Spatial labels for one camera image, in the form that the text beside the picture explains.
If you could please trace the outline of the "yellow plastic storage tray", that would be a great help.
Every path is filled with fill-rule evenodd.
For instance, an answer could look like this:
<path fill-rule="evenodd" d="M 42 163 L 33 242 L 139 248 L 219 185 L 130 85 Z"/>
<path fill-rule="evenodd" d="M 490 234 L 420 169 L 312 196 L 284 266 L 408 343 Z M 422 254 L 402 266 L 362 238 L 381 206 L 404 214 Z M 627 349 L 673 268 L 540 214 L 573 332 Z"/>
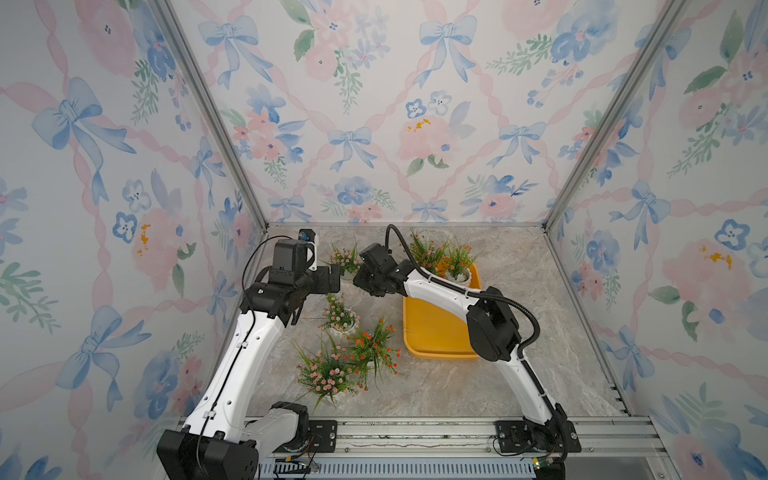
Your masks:
<path fill-rule="evenodd" d="M 403 299 L 403 338 L 410 353 L 435 360 L 475 360 L 464 316 L 409 295 Z"/>

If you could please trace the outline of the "red flower plant pot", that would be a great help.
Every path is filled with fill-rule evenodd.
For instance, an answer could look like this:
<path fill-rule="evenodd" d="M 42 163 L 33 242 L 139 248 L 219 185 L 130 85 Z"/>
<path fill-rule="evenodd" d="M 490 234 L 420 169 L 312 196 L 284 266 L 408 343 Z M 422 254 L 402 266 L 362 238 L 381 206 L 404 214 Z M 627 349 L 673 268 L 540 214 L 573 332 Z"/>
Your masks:
<path fill-rule="evenodd" d="M 401 350 L 389 345 L 395 333 L 393 325 L 379 318 L 372 329 L 358 328 L 347 338 L 346 362 L 357 377 L 359 387 L 368 390 L 370 383 L 382 374 L 399 374 L 397 360 L 401 357 Z"/>
<path fill-rule="evenodd" d="M 420 268 L 429 273 L 445 277 L 450 242 L 447 239 L 435 240 L 426 232 L 410 232 L 410 251 Z"/>

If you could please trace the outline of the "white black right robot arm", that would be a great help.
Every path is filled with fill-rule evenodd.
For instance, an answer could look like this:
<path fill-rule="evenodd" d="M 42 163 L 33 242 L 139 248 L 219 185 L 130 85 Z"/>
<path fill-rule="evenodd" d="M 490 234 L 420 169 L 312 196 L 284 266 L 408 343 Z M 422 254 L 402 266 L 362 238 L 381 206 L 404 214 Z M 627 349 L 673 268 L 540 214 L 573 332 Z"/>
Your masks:
<path fill-rule="evenodd" d="M 353 280 L 356 287 L 375 297 L 399 294 L 422 300 L 463 319 L 474 352 L 496 364 L 517 397 L 535 448 L 566 448 L 567 415 L 549 397 L 523 352 L 540 332 L 531 312 L 496 290 L 465 288 L 409 260 L 398 263 L 378 243 L 364 249 L 361 258 Z"/>

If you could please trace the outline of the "orange flower plant white pot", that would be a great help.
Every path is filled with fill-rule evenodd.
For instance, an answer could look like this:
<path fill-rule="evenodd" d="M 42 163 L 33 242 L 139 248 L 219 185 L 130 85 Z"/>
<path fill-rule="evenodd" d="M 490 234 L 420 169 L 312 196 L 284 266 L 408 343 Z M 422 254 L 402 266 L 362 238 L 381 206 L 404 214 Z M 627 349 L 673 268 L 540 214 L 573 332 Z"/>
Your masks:
<path fill-rule="evenodd" d="M 472 281 L 472 266 L 475 256 L 469 245 L 450 246 L 444 256 L 444 277 L 461 286 L 469 286 Z"/>

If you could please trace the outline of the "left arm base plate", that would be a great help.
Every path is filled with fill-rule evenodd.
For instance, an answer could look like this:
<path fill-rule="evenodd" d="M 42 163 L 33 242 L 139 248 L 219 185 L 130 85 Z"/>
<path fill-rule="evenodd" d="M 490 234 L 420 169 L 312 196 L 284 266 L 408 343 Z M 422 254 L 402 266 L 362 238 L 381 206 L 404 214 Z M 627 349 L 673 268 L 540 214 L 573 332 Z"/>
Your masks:
<path fill-rule="evenodd" d="M 298 444 L 292 450 L 298 453 L 334 453 L 337 436 L 336 420 L 300 421 L 297 429 Z"/>

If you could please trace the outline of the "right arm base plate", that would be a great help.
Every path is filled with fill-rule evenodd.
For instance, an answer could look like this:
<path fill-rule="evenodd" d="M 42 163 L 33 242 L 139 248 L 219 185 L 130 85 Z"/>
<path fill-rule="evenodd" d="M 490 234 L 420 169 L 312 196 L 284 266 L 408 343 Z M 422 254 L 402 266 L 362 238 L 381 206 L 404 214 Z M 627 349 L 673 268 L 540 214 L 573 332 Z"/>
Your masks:
<path fill-rule="evenodd" d="M 495 448 L 502 454 L 582 452 L 579 436 L 568 420 L 551 420 L 546 425 L 526 419 L 497 420 L 494 430 Z"/>

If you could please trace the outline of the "pink flower plant back pot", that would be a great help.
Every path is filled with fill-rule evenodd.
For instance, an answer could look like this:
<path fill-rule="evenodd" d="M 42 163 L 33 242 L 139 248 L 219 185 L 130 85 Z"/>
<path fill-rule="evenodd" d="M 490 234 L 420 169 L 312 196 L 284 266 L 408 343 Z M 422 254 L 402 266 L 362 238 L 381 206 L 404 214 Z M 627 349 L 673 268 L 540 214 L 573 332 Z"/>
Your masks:
<path fill-rule="evenodd" d="M 329 264 L 331 266 L 339 267 L 341 278 L 343 280 L 351 281 L 358 273 L 362 264 L 357 245 L 354 244 L 352 247 L 337 247 L 336 245 L 332 245 L 331 248 L 332 251 Z"/>

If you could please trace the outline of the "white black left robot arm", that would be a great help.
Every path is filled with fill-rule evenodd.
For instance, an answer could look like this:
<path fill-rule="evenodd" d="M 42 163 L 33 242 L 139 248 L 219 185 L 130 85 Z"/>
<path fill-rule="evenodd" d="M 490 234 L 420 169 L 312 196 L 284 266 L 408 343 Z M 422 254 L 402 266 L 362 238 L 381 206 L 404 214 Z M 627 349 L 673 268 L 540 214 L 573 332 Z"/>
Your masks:
<path fill-rule="evenodd" d="M 255 479 L 276 451 L 296 454 L 313 442 L 305 406 L 274 404 L 249 424 L 246 414 L 271 351 L 298 322 L 310 295 L 337 293 L 340 270 L 317 260 L 316 234 L 274 237 L 273 260 L 243 290 L 232 338 L 202 399 L 183 427 L 165 431 L 156 453 L 170 479 Z"/>

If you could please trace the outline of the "red flower plant front pot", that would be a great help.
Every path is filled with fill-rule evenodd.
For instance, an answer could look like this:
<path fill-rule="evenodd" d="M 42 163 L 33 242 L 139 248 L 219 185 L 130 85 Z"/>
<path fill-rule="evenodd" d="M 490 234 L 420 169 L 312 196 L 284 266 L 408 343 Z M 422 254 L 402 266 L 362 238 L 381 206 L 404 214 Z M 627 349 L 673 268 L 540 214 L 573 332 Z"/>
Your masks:
<path fill-rule="evenodd" d="M 389 345 L 395 333 L 393 325 L 379 318 L 372 329 L 358 328 L 347 338 L 346 362 L 357 377 L 359 387 L 368 390 L 370 383 L 382 374 L 399 374 L 397 360 L 401 357 L 401 350 Z"/>

